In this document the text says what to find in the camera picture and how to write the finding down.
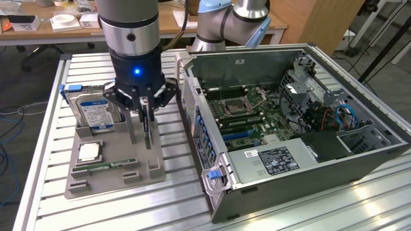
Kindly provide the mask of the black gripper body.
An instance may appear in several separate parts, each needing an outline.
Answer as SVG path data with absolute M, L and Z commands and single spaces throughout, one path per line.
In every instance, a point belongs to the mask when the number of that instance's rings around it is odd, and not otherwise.
M 165 83 L 160 48 L 156 47 L 147 54 L 136 56 L 120 54 L 113 49 L 108 51 L 116 74 L 115 81 L 137 86 L 140 97 L 147 97 L 149 102 L 149 93 L 156 94 Z

